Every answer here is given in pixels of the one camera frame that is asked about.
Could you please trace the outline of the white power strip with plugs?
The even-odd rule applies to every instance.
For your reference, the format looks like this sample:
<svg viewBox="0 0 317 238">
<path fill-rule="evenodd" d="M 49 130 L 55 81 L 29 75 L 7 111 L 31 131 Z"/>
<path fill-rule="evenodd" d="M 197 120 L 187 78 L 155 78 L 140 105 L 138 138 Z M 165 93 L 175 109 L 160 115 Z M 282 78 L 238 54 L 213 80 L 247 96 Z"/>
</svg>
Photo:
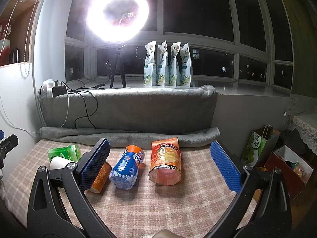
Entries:
<svg viewBox="0 0 317 238">
<path fill-rule="evenodd" d="M 41 90 L 48 98 L 65 95 L 67 93 L 66 86 L 62 82 L 53 79 L 45 80 Z"/>
</svg>

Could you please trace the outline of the green tea bottle cup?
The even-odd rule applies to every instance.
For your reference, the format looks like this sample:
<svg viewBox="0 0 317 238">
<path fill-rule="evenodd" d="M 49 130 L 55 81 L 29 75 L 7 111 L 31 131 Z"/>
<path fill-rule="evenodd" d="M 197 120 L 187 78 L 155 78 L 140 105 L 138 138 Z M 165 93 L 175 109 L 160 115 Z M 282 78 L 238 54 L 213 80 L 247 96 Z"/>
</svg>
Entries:
<svg viewBox="0 0 317 238">
<path fill-rule="evenodd" d="M 61 148 L 52 148 L 48 151 L 48 160 L 51 162 L 55 157 L 61 157 L 66 160 L 77 162 L 81 156 L 81 150 L 78 145 L 70 145 Z"/>
</svg>

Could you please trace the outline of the white paper cup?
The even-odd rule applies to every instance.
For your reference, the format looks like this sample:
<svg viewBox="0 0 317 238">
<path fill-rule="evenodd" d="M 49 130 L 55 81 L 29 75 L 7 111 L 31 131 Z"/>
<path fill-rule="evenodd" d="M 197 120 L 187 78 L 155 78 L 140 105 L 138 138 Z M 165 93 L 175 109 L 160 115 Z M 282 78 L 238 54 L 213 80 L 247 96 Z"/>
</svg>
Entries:
<svg viewBox="0 0 317 238">
<path fill-rule="evenodd" d="M 51 160 L 49 169 L 50 170 L 63 169 L 67 164 L 72 163 L 72 162 L 73 161 L 71 161 L 71 160 L 67 160 L 65 158 L 57 156 Z"/>
</svg>

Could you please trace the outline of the white refill pouch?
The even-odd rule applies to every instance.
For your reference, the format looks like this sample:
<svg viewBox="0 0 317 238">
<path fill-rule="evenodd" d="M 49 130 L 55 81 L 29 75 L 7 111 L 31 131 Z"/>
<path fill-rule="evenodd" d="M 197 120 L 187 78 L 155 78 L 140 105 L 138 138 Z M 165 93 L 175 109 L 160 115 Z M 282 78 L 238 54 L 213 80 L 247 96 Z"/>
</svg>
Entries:
<svg viewBox="0 0 317 238">
<path fill-rule="evenodd" d="M 143 84 L 144 86 L 156 85 L 156 63 L 155 63 L 156 41 L 151 41 L 145 45 L 146 57 L 144 65 Z"/>
<path fill-rule="evenodd" d="M 182 59 L 180 83 L 182 86 L 190 87 L 192 81 L 192 63 L 188 42 L 180 49 L 180 57 Z"/>
<path fill-rule="evenodd" d="M 158 57 L 157 57 L 157 69 L 156 69 L 156 85 L 167 86 L 168 85 L 168 46 L 164 41 L 162 44 L 158 44 Z"/>
<path fill-rule="evenodd" d="M 180 42 L 175 42 L 171 46 L 171 58 L 169 63 L 169 85 L 180 85 L 180 69 L 178 65 L 177 55 L 180 52 Z"/>
</svg>

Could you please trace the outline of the wooden shelf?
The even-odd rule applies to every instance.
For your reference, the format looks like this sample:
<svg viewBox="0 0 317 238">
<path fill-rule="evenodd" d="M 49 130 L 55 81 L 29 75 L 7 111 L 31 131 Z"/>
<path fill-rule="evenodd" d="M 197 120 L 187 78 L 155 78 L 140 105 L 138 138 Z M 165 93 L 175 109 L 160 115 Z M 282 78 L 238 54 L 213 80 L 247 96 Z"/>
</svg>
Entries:
<svg viewBox="0 0 317 238">
<path fill-rule="evenodd" d="M 1 0 L 1 21 L 13 18 L 7 64 L 28 62 L 31 56 L 34 28 L 41 0 Z"/>
</svg>

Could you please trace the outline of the red white vase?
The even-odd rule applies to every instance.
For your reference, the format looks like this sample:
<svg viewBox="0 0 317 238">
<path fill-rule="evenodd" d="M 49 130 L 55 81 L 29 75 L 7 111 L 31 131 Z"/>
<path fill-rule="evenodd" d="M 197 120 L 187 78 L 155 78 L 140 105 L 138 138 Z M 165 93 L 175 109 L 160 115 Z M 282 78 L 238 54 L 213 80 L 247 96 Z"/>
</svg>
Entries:
<svg viewBox="0 0 317 238">
<path fill-rule="evenodd" d="M 5 18 L 1 21 L 1 66 L 4 66 L 8 55 L 10 54 L 11 42 L 9 35 L 12 31 L 12 24 L 14 24 L 13 18 Z"/>
</svg>

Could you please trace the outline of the orange red juice cup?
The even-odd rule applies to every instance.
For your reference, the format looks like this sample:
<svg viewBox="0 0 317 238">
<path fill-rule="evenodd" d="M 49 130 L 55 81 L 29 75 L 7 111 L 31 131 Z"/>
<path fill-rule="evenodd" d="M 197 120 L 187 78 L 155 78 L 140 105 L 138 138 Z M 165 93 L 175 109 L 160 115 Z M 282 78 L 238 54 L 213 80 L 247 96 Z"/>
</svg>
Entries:
<svg viewBox="0 0 317 238">
<path fill-rule="evenodd" d="M 178 137 L 152 142 L 149 180 L 156 185 L 172 186 L 180 182 L 181 153 Z"/>
</svg>

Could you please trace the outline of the grey cushion backrest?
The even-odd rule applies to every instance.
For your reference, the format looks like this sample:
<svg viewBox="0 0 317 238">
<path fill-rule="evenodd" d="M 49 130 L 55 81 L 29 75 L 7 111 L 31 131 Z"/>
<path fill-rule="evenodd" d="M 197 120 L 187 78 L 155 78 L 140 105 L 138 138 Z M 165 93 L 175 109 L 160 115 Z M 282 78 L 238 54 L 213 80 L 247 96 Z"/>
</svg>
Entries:
<svg viewBox="0 0 317 238">
<path fill-rule="evenodd" d="M 160 134 L 183 134 L 211 127 L 217 93 L 199 88 L 101 89 L 42 96 L 48 127 L 96 128 Z"/>
</svg>

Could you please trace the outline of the red open box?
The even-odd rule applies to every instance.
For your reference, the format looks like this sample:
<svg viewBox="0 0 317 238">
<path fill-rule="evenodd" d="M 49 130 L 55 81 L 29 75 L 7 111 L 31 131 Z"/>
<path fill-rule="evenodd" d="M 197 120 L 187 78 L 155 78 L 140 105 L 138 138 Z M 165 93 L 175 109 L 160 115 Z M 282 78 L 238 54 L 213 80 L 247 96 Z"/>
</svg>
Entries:
<svg viewBox="0 0 317 238">
<path fill-rule="evenodd" d="M 271 152 L 264 164 L 267 171 L 278 168 L 282 171 L 288 194 L 295 199 L 307 185 L 314 168 L 288 146 Z"/>
</svg>

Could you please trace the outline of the white lace cloth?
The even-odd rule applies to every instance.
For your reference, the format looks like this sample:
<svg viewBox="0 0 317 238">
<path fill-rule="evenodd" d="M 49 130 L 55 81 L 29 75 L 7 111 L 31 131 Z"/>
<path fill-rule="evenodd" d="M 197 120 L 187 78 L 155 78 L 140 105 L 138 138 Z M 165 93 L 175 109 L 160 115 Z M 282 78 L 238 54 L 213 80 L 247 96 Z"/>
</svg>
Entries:
<svg viewBox="0 0 317 238">
<path fill-rule="evenodd" d="M 302 141 L 316 154 L 316 113 L 289 115 L 287 128 L 297 130 Z"/>
</svg>

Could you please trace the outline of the grey rolled blanket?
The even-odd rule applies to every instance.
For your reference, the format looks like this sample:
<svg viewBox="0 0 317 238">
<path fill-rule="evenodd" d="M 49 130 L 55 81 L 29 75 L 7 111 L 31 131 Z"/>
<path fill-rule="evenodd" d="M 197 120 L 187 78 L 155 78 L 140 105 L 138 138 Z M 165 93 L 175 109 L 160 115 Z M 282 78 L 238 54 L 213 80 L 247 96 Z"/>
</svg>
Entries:
<svg viewBox="0 0 317 238">
<path fill-rule="evenodd" d="M 128 145 L 136 145 L 150 149 L 153 141 L 178 138 L 180 147 L 203 147 L 220 136 L 217 127 L 185 134 L 159 134 L 132 131 L 107 130 L 96 128 L 71 129 L 64 127 L 42 127 L 39 130 L 42 139 L 56 142 L 80 143 L 93 146 L 101 138 L 105 138 L 115 148 L 124 148 Z"/>
</svg>

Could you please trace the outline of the plaid beige bed cover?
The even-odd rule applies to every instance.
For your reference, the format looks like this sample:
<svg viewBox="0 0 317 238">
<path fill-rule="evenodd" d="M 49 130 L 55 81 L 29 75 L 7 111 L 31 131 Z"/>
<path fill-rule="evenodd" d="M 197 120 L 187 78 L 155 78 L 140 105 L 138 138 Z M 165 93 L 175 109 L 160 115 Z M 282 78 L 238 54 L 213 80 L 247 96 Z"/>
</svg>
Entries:
<svg viewBox="0 0 317 238">
<path fill-rule="evenodd" d="M 40 140 L 6 177 L 12 213 L 24 226 L 36 170 L 41 165 L 49 167 L 51 148 L 68 145 Z M 130 190 L 107 181 L 100 194 L 85 191 L 95 211 L 116 237 L 152 237 L 163 229 L 183 237 L 204 237 L 236 196 L 212 160 L 210 145 L 180 149 L 182 179 L 173 186 L 158 186 L 149 180 L 151 150 L 143 151 L 144 164 Z"/>
</svg>

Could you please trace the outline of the white window frame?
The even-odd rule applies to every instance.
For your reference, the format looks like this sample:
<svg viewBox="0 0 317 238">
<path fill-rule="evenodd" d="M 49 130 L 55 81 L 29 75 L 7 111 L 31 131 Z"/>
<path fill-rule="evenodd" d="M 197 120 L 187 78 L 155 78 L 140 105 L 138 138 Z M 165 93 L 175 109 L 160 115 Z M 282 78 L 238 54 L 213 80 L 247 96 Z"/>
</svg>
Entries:
<svg viewBox="0 0 317 238">
<path fill-rule="evenodd" d="M 69 0 L 65 46 L 66 80 L 119 76 L 114 43 L 91 31 L 87 19 L 106 0 Z M 122 45 L 124 73 L 143 79 L 146 44 L 185 47 L 191 55 L 190 81 L 227 81 L 290 90 L 293 42 L 283 0 L 146 0 L 147 21 Z"/>
</svg>

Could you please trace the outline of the orange patterned paper cup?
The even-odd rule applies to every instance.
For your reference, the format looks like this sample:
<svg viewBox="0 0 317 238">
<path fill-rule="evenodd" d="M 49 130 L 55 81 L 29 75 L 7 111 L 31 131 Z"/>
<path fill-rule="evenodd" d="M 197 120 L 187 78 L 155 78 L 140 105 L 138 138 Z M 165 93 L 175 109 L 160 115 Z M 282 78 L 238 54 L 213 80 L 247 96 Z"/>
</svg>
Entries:
<svg viewBox="0 0 317 238">
<path fill-rule="evenodd" d="M 102 166 L 102 168 L 100 169 L 95 181 L 93 182 L 91 188 L 89 189 L 90 192 L 93 193 L 101 193 L 104 185 L 106 184 L 110 172 L 112 170 L 112 167 L 110 164 L 108 164 L 107 162 L 105 162 Z"/>
</svg>

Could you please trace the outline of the black tripod stand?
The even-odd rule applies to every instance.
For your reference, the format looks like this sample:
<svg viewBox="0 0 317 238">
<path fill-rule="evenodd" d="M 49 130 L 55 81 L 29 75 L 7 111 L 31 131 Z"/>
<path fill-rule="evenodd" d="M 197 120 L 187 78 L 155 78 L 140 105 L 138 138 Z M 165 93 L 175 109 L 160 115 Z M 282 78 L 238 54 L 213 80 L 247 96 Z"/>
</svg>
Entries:
<svg viewBox="0 0 317 238">
<path fill-rule="evenodd" d="M 126 79 L 125 79 L 125 73 L 124 73 L 124 63 L 123 63 L 123 57 L 122 57 L 122 48 L 123 44 L 119 43 L 116 46 L 116 54 L 115 54 L 115 64 L 112 67 L 111 70 L 111 83 L 110 88 L 112 89 L 115 82 L 115 74 L 118 72 L 121 76 L 121 82 L 122 87 L 126 88 Z"/>
</svg>

